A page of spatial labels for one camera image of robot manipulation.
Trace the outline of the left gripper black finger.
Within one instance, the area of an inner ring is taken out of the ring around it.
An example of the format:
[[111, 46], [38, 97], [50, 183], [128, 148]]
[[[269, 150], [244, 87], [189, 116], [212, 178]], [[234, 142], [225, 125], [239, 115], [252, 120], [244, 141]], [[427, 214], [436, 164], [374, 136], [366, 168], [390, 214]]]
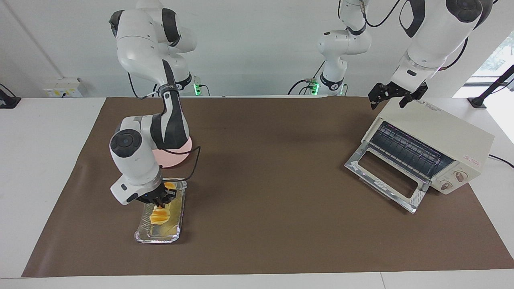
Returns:
[[423, 82], [413, 93], [405, 93], [404, 97], [400, 101], [400, 107], [404, 108], [411, 101], [420, 100], [427, 90], [428, 86], [426, 82]]
[[377, 83], [369, 92], [369, 102], [371, 109], [374, 110], [382, 101], [391, 99], [390, 96], [390, 83], [383, 84]]

